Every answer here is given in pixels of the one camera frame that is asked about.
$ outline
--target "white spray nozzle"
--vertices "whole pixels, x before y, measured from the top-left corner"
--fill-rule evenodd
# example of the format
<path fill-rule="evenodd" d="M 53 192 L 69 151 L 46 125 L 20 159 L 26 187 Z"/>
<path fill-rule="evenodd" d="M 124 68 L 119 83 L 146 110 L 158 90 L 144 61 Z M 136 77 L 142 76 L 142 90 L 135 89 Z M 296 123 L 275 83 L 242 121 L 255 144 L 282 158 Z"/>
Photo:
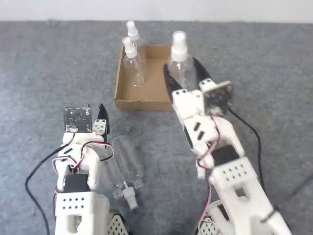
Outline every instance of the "white spray nozzle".
<path fill-rule="evenodd" d="M 138 207 L 137 201 L 136 201 L 136 194 L 133 187 L 125 188 L 123 190 L 123 195 L 126 201 L 128 202 L 128 205 L 131 210 Z"/>
<path fill-rule="evenodd" d="M 125 48 L 125 52 L 128 58 L 135 58 L 137 56 L 137 49 L 133 45 L 133 42 L 129 37 L 123 38 L 123 44 Z"/>
<path fill-rule="evenodd" d="M 134 21 L 127 21 L 126 27 L 127 27 L 128 37 L 132 41 L 138 40 L 139 39 L 139 33 L 138 33 L 137 28 L 136 28 L 135 22 Z"/>
<path fill-rule="evenodd" d="M 186 40 L 186 33 L 183 31 L 176 31 L 173 33 L 171 57 L 174 61 L 182 62 L 187 59 L 187 56 L 188 56 L 188 46 Z"/>

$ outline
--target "gray carpet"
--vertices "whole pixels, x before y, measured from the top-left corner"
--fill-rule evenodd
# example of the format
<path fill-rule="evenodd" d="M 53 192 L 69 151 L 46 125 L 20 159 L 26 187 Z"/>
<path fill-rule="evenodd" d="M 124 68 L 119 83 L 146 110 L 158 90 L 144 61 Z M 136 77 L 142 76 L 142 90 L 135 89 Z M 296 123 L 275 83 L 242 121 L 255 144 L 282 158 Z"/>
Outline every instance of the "gray carpet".
<path fill-rule="evenodd" d="M 275 203 L 313 170 L 313 25 L 264 23 L 137 24 L 149 43 L 169 44 L 175 30 L 188 36 L 190 53 L 216 82 L 231 80 L 233 109 L 259 130 L 270 200 Z M 63 106 L 103 102 L 110 139 L 128 133 L 140 152 L 146 188 L 140 209 L 111 201 L 134 235 L 190 235 L 207 196 L 196 179 L 191 153 L 174 113 L 123 112 L 113 96 L 124 22 L 0 23 L 0 234 L 45 234 L 42 217 L 24 181 L 57 148 L 63 136 Z M 257 169 L 257 142 L 235 126 Z M 54 233 L 50 162 L 30 182 Z M 313 186 L 281 208 L 295 235 L 313 234 Z"/>

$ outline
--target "lying bottle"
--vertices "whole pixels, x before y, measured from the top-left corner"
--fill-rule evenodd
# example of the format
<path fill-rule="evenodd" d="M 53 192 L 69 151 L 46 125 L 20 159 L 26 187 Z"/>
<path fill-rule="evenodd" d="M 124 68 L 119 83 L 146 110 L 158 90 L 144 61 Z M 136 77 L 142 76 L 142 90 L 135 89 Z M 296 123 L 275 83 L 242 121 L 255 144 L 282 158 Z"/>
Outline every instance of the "lying bottle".
<path fill-rule="evenodd" d="M 126 181 L 133 183 L 135 188 L 143 185 L 143 169 L 137 159 L 134 146 L 126 136 L 119 136 L 112 142 L 117 163 Z"/>
<path fill-rule="evenodd" d="M 145 82 L 146 66 L 142 61 L 137 49 L 133 45 L 129 37 L 123 38 L 125 47 L 124 68 L 126 77 L 131 80 L 135 87 L 140 87 Z"/>
<path fill-rule="evenodd" d="M 171 56 L 167 63 L 170 75 L 189 91 L 198 88 L 194 60 L 188 54 L 186 34 L 182 31 L 173 33 Z"/>
<path fill-rule="evenodd" d="M 122 188 L 124 186 L 124 177 L 120 171 L 120 168 L 113 157 L 107 161 L 101 163 L 103 168 L 103 177 L 109 188 L 112 191 L 113 198 L 118 199 L 123 197 Z"/>
<path fill-rule="evenodd" d="M 130 40 L 133 42 L 137 52 L 139 53 L 143 62 L 146 61 L 146 51 L 143 39 L 140 37 L 134 21 L 127 21 L 127 34 Z"/>

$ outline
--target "cardboard tray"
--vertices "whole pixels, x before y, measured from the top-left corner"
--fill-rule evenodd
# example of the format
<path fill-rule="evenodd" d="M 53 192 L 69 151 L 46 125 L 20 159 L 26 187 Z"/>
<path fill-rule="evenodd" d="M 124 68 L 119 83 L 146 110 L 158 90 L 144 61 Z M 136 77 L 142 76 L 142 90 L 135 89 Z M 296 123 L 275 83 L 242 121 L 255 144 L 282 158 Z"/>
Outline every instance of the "cardboard tray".
<path fill-rule="evenodd" d="M 172 103 L 167 94 L 163 66 L 171 54 L 171 46 L 148 45 L 146 50 L 147 77 L 141 87 L 134 87 L 124 71 L 122 48 L 119 58 L 115 103 L 121 110 L 171 111 Z"/>

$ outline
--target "robotic arm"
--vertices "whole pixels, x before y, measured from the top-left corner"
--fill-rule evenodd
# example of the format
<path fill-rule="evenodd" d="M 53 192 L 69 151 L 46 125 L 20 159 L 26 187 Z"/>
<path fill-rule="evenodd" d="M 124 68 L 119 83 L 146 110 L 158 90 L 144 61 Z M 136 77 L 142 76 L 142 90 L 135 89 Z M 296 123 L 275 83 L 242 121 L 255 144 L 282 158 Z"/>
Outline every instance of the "robotic arm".
<path fill-rule="evenodd" d="M 231 83 L 215 84 L 203 65 L 196 59 L 194 61 L 199 90 L 182 89 L 170 76 L 166 65 L 164 78 L 191 150 L 199 156 L 196 162 L 198 177 L 205 178 L 206 170 L 211 170 L 209 182 L 220 198 L 205 211 L 214 225 L 202 223 L 198 233 L 291 235 L 279 212 L 266 223 L 261 223 L 273 207 L 245 156 L 232 124 L 222 118 L 232 101 Z"/>
<path fill-rule="evenodd" d="M 105 143 L 110 131 L 107 112 L 101 105 L 92 128 L 90 107 L 66 107 L 64 120 L 63 145 L 70 144 L 53 160 L 58 174 L 55 234 L 107 234 L 110 203 L 94 192 L 99 185 L 101 159 L 113 155 L 108 144 L 99 144 Z"/>

